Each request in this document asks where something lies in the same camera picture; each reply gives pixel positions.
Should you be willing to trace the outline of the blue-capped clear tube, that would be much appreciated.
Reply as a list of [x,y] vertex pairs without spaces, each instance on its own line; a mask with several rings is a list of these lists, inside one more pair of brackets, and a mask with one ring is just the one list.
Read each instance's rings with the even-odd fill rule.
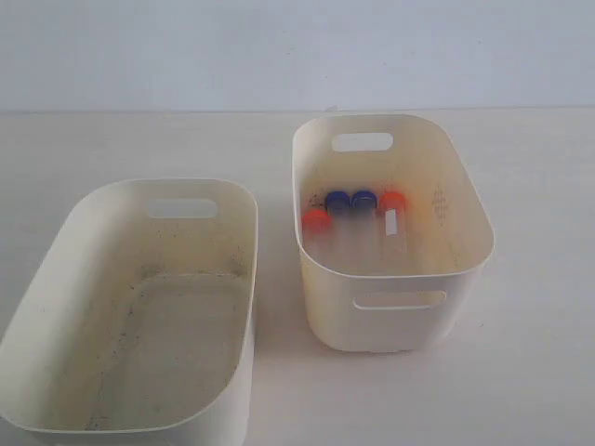
[[358,190],[351,197],[354,243],[365,264],[377,259],[378,223],[377,197],[370,190]]
[[324,200],[332,220],[332,244],[337,263],[349,263],[352,249],[353,221],[350,196],[343,190],[331,190]]

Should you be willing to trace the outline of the labelled orange-capped clear tube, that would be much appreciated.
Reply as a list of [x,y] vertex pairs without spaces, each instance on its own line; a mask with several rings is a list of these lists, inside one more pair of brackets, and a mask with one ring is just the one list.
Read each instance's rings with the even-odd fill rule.
[[406,200],[396,190],[384,192],[379,200],[379,210],[383,217],[383,247],[391,256],[402,255],[407,251]]

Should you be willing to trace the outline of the white plastic bin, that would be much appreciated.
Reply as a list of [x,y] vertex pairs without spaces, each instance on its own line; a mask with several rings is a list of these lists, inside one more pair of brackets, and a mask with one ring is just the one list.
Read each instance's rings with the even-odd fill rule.
[[1,415],[45,445],[240,445],[258,207],[221,179],[127,180],[71,211],[1,343]]
[[[445,338],[494,249],[494,232],[449,136],[413,115],[344,115],[311,120],[292,141],[295,232],[307,318],[331,348],[387,353]],[[325,210],[331,190],[377,197],[377,259],[365,264],[352,234],[349,263],[333,244],[312,257],[302,216]],[[381,195],[405,197],[407,251],[385,253]]]

